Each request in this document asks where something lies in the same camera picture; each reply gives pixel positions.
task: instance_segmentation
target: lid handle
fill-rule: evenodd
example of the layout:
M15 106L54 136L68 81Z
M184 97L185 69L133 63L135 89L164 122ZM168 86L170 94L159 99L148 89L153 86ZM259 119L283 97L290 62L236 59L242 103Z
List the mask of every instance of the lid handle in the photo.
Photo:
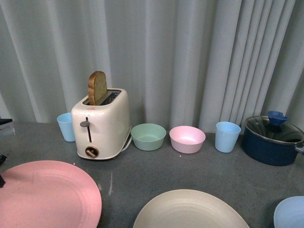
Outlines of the lid handle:
M270 123L275 126L280 126L286 120L290 119L288 116L284 116L283 113L277 111L269 111L267 112L267 115Z
M304 155L304 147L300 148L300 147L296 147L295 151L297 151L299 154Z

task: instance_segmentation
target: pot lid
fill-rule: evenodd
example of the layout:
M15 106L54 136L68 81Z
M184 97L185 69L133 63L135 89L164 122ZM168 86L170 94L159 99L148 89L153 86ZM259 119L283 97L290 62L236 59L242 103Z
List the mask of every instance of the pot lid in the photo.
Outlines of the pot lid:
M296 126L284 122L274 125L267 116L252 116L246 119L245 127L266 140L283 144L304 142L304 132Z

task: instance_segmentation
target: plate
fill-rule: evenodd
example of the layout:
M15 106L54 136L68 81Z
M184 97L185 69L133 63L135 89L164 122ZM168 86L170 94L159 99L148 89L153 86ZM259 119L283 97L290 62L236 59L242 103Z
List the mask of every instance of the plate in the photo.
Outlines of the plate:
M274 212L275 228L304 227L304 196L293 196L281 201Z
M148 202L133 228L249 228L222 200L197 190L172 190Z
M6 170L0 188L1 228L96 228L101 195L82 169L33 161Z

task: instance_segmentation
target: cream toaster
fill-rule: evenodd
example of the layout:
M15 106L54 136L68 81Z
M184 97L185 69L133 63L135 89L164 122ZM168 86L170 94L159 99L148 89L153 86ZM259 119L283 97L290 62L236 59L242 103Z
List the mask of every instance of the cream toaster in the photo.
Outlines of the cream toaster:
M98 105L89 105L88 96L71 111L77 153L92 160L106 160L125 150L132 137L128 94L108 88Z

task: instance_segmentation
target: toaster lever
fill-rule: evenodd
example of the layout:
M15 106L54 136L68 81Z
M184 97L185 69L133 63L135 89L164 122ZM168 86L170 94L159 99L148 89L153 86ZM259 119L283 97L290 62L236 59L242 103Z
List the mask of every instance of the toaster lever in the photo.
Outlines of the toaster lever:
M83 121L83 122L80 123L80 126L82 126L82 127L88 127L88 126L90 126L90 122Z

